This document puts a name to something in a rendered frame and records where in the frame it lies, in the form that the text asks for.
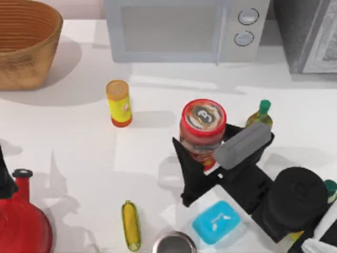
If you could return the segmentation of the red lidded jar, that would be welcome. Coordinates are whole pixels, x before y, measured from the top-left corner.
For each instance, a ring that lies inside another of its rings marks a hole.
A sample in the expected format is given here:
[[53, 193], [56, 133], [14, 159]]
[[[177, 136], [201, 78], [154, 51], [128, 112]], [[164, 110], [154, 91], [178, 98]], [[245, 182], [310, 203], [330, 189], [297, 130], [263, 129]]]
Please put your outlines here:
[[213, 154], [222, 143], [226, 120], [224, 108], [209, 99], [190, 101], [182, 110], [180, 143], [204, 171], [215, 165]]

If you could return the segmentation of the pale grey rounded box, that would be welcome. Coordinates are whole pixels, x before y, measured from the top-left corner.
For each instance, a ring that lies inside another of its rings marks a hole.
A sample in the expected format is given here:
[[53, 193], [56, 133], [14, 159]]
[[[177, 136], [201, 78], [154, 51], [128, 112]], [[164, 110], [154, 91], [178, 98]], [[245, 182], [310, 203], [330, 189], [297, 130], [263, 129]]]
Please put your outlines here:
[[254, 122], [219, 146], [214, 151], [213, 158], [222, 168], [231, 170], [270, 139], [271, 127]]

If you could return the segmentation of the green capped yellow bottle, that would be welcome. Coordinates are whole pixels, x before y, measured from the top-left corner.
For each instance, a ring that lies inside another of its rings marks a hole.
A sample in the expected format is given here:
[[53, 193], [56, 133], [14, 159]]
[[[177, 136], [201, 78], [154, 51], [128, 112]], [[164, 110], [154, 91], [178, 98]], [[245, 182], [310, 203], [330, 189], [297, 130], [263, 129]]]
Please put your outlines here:
[[249, 116], [249, 118], [246, 121], [245, 126], [249, 127], [254, 122], [261, 122], [261, 123], [267, 124], [270, 127], [272, 127], [273, 120], [269, 116], [270, 107], [271, 107], [271, 102], [269, 100], [261, 100], [258, 111], [256, 111], [254, 114]]

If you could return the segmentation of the light blue box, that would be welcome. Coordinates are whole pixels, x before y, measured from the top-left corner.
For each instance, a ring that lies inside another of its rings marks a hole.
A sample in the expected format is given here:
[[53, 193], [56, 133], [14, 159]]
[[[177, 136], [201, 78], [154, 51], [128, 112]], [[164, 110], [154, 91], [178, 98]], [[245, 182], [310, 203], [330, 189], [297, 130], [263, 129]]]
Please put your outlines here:
[[225, 252], [247, 234], [239, 213], [224, 200], [194, 203], [182, 231], [201, 253]]

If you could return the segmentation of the metal cup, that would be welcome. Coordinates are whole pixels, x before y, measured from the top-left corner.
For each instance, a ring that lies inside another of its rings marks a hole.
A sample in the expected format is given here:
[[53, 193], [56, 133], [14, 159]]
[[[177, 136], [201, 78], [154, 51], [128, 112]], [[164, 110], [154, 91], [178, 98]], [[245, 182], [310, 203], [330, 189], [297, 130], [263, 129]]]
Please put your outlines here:
[[180, 231], [161, 234], [155, 241], [151, 253], [198, 253], [195, 242]]

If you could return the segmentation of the yellow corn cob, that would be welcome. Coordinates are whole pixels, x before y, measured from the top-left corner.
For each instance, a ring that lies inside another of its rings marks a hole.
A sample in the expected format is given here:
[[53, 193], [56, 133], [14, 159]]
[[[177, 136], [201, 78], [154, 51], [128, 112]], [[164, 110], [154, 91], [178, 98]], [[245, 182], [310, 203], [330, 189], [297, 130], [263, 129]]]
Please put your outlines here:
[[122, 223], [127, 248], [131, 252], [137, 252], [142, 244], [141, 228], [136, 205], [130, 200], [122, 205]]

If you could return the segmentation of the round microwave knob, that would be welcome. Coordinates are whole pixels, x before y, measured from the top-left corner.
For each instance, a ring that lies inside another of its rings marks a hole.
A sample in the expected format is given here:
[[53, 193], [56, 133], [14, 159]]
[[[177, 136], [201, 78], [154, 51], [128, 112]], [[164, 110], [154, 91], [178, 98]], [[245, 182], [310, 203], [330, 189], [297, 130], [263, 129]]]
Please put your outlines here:
[[238, 15], [242, 25], [252, 25], [259, 19], [259, 12], [255, 8], [244, 9]]
[[244, 31], [241, 33], [237, 33], [234, 37], [234, 43], [240, 47], [248, 46], [253, 41], [254, 41], [254, 34], [250, 31]]

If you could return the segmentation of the pale microwave oven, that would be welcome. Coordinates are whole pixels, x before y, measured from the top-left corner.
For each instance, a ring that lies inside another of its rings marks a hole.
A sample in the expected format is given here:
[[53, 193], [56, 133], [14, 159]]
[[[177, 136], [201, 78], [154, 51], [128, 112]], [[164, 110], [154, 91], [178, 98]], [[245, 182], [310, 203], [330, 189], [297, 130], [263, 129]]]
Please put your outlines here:
[[[223, 3], [226, 7], [226, 26], [219, 63], [253, 61], [260, 45], [270, 0], [223, 0]], [[238, 21], [238, 15], [240, 11], [249, 8], [255, 8], [259, 12], [259, 19], [252, 25], [242, 25]], [[252, 32], [254, 41], [245, 47], [237, 46], [234, 37], [244, 31]]]

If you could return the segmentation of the yellow can with orange lid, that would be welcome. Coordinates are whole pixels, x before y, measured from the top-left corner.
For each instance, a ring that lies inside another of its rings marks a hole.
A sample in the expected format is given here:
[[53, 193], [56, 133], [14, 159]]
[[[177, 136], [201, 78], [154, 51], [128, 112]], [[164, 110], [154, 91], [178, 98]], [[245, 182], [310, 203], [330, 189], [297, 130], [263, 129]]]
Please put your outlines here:
[[124, 128], [132, 122], [132, 110], [128, 83], [112, 80], [106, 85], [106, 97], [114, 126]]

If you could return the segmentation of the microwave glass door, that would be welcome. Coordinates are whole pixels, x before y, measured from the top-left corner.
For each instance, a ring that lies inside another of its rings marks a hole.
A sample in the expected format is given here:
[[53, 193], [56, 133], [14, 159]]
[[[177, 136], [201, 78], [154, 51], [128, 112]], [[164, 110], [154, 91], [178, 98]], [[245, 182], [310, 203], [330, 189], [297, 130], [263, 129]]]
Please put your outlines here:
[[114, 62], [215, 62], [223, 0], [104, 0]]

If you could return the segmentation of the red bottle with black rim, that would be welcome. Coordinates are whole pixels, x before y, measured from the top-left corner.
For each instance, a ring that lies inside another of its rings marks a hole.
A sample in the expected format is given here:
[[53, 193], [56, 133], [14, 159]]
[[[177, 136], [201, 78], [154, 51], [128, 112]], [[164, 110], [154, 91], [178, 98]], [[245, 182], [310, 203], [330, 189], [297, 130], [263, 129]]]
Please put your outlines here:
[[0, 253], [52, 253], [53, 232], [44, 212], [30, 202], [33, 172], [16, 169], [0, 182]]

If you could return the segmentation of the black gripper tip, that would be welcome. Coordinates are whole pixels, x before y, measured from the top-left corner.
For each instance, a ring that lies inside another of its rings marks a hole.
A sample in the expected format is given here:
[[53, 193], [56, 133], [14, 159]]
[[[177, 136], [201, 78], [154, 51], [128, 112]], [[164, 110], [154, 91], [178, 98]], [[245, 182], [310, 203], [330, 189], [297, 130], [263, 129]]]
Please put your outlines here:
[[8, 172], [0, 146], [0, 199], [10, 199], [17, 191], [18, 186]]

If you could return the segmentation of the woven brown basket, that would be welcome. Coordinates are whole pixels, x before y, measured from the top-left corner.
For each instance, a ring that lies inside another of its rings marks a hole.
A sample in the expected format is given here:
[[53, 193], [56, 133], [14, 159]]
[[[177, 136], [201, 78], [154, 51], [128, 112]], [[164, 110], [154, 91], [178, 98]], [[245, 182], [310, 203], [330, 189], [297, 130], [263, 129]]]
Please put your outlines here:
[[0, 0], [0, 91], [42, 86], [52, 66], [61, 14], [35, 0]]

